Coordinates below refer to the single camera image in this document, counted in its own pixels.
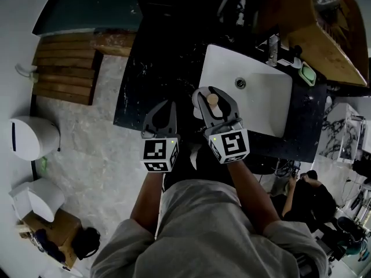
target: white wall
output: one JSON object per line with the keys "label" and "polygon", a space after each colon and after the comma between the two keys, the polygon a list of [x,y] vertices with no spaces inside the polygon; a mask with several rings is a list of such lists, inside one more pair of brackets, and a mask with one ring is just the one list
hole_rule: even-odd
{"label": "white wall", "polygon": [[6,121],[30,110],[32,84],[14,70],[30,66],[39,38],[32,29],[48,0],[0,0],[0,267],[10,278],[38,277],[47,259],[14,231],[16,223],[8,192],[32,179],[30,162],[10,151],[2,132]]}
{"label": "white wall", "polygon": [[366,30],[367,47],[371,57],[371,0],[356,0],[362,13],[363,23]]}

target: person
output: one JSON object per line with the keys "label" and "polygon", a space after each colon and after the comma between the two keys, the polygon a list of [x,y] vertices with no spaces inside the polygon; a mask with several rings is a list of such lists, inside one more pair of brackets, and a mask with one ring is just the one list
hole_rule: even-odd
{"label": "person", "polygon": [[189,154],[181,148],[164,181],[147,174],[92,278],[326,276],[326,254],[306,224],[280,220],[242,160],[220,164],[206,145],[194,169]]}
{"label": "person", "polygon": [[287,196],[272,197],[277,213],[285,221],[305,222],[311,232],[329,222],[336,212],[336,202],[326,187],[318,181],[315,170],[289,178]]}

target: white trash can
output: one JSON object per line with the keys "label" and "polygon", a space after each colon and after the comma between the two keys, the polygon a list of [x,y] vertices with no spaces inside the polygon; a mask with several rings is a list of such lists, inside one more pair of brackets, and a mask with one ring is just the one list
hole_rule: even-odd
{"label": "white trash can", "polygon": [[37,160],[59,148],[59,131],[46,119],[33,116],[12,118],[6,132],[10,149],[24,160]]}

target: white sink basin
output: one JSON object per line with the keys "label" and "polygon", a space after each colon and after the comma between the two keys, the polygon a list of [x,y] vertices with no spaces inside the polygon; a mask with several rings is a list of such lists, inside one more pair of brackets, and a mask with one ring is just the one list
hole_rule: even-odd
{"label": "white sink basin", "polygon": [[[237,88],[238,78],[245,80],[244,89]],[[214,86],[229,94],[248,130],[283,136],[292,88],[289,75],[248,56],[209,45],[199,86]]]}

